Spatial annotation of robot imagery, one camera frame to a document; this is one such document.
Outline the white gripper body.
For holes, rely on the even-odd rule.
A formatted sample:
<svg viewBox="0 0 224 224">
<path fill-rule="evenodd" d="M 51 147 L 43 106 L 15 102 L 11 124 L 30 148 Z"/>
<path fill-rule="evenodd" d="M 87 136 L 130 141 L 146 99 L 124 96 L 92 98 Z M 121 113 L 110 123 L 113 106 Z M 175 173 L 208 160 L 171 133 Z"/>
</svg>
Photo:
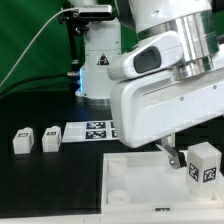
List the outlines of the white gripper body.
<svg viewBox="0 0 224 224">
<path fill-rule="evenodd" d="M 116 84 L 111 111 L 118 139 L 137 148 L 224 115 L 224 68 L 175 83 L 167 72 Z"/>
</svg>

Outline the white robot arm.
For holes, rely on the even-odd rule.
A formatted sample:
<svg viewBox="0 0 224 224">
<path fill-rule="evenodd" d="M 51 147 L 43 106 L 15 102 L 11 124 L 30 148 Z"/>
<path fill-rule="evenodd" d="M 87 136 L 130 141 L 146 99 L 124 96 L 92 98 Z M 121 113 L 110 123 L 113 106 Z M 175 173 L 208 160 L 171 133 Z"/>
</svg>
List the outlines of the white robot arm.
<svg viewBox="0 0 224 224">
<path fill-rule="evenodd" d="M 137 148 L 224 115 L 224 44 L 212 0 L 69 0 L 89 21 L 78 95 L 109 104 Z"/>
</svg>

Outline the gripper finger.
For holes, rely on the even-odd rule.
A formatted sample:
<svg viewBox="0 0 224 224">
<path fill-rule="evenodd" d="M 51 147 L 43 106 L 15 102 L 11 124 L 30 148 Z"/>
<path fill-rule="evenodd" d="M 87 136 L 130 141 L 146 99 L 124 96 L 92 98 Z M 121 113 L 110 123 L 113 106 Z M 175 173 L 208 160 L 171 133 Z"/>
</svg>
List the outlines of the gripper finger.
<svg viewBox="0 0 224 224">
<path fill-rule="evenodd" d="M 172 147 L 167 137 L 161 139 L 161 146 L 162 150 L 168 155 L 169 164 L 173 169 L 177 170 L 187 166 L 184 153 Z"/>
</svg>

